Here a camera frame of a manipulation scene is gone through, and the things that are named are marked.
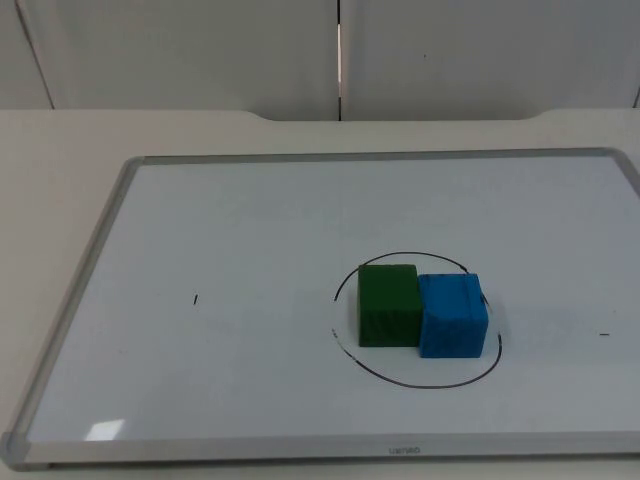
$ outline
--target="foam block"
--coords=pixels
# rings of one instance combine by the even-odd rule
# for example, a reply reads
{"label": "foam block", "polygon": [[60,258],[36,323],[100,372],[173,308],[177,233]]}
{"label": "foam block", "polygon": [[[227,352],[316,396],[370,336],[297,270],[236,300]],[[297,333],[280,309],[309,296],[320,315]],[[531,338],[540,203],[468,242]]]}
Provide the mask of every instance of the foam block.
{"label": "foam block", "polygon": [[415,265],[363,265],[358,269],[361,347],[417,347],[422,301]]}
{"label": "foam block", "polygon": [[489,317],[475,274],[420,275],[423,358],[477,358]]}

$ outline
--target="whiteboard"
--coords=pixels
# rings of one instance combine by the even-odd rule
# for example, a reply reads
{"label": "whiteboard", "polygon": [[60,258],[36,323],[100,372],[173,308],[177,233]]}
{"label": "whiteboard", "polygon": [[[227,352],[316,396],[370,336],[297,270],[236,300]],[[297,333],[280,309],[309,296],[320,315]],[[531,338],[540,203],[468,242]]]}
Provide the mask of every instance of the whiteboard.
{"label": "whiteboard", "polygon": [[[26,441],[640,432],[630,165],[604,150],[136,160]],[[355,277],[333,296],[360,263],[398,250],[479,275],[492,309],[480,359],[357,346]],[[481,381],[412,390],[359,368],[332,329],[410,383],[478,375],[498,333],[503,352]]]}

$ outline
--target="whiteboard frame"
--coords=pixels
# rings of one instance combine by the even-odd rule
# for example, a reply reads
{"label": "whiteboard frame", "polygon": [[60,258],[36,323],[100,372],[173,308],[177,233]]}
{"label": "whiteboard frame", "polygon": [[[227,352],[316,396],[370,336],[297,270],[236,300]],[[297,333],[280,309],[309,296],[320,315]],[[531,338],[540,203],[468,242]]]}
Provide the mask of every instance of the whiteboard frame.
{"label": "whiteboard frame", "polygon": [[286,155],[136,157],[123,165],[102,215],[76,269],[39,353],[18,407],[0,437],[0,457],[14,470],[52,464],[139,463],[184,461],[290,460],[397,456],[505,456],[640,453],[640,431],[519,434],[411,434],[239,439],[185,439],[108,442],[33,443],[31,422],[47,386],[66,334],[106,243],[111,226],[139,167],[208,163],[273,163],[322,161],[444,160],[460,158],[590,156],[609,157],[640,198],[640,175],[622,151],[614,148],[485,150],[452,152],[388,152]]}

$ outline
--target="black marker line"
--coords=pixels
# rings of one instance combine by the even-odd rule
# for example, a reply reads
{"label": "black marker line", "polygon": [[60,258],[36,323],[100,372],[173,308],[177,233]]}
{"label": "black marker line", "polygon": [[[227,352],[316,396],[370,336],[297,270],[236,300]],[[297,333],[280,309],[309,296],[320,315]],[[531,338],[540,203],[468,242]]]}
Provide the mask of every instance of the black marker line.
{"label": "black marker line", "polygon": [[371,262],[375,262],[376,260],[380,260],[381,258],[391,257],[393,255],[423,255],[425,257],[439,258],[440,260],[444,260],[446,262],[449,262],[449,263],[452,263],[452,264],[456,265],[464,273],[469,273],[469,270],[467,269],[467,267],[462,265],[460,262],[456,262],[455,260],[453,260],[451,258],[444,257],[442,255],[436,255],[435,253],[427,253],[427,252],[391,252],[391,253],[385,253],[384,255],[380,255],[378,257],[371,258],[371,259],[367,260],[366,262],[361,263],[360,265],[358,265],[355,269],[353,269],[351,271],[351,273],[349,273],[349,275],[347,275],[347,277],[342,281],[342,283],[338,287],[338,291],[336,292],[335,297],[333,297],[333,301],[335,302],[335,301],[338,300],[338,296],[340,296],[340,292],[342,291],[342,289],[344,288],[346,283],[349,281],[349,279],[351,277],[353,277],[354,274],[356,274],[358,272],[358,269],[361,266],[369,265]]}
{"label": "black marker line", "polygon": [[470,380],[465,380],[464,382],[451,383],[451,384],[446,384],[446,385],[414,385],[412,383],[404,383],[404,382],[401,382],[399,380],[394,380],[393,378],[386,377],[383,374],[381,374],[379,372],[376,372],[371,367],[366,366],[364,363],[362,363],[360,360],[358,360],[356,357],[354,357],[353,354],[351,354],[346,348],[344,348],[344,346],[342,345],[342,342],[340,342],[340,339],[338,338],[338,334],[336,333],[335,329],[332,328],[331,329],[331,333],[333,333],[333,338],[336,339],[336,342],[338,343],[338,346],[340,347],[340,349],[344,353],[346,353],[347,356],[351,360],[353,360],[356,363],[356,365],[358,365],[360,368],[366,370],[371,375],[375,375],[379,379],[384,380],[385,382],[393,383],[394,385],[399,385],[399,386],[405,387],[405,388],[413,388],[413,389],[416,389],[416,390],[446,390],[446,389],[449,389],[449,388],[464,387],[465,385],[469,385],[471,383],[477,382],[478,380],[481,380],[484,377],[486,377],[487,375],[489,375],[493,371],[493,369],[498,366],[498,363],[500,362],[500,359],[502,358],[502,335],[498,334],[498,355],[496,356],[496,359],[491,364],[491,366],[488,369],[486,369],[484,372],[482,372],[480,375],[478,375],[477,377],[473,377]]}

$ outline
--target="white wall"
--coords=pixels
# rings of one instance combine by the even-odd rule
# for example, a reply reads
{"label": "white wall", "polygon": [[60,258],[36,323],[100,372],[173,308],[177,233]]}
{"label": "white wall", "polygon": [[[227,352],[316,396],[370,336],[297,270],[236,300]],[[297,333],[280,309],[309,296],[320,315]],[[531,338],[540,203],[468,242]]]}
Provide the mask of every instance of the white wall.
{"label": "white wall", "polygon": [[631,107],[638,0],[342,0],[342,118]]}
{"label": "white wall", "polygon": [[0,0],[0,108],[49,108],[13,0]]}
{"label": "white wall", "polygon": [[337,119],[335,0],[20,0],[56,108]]}

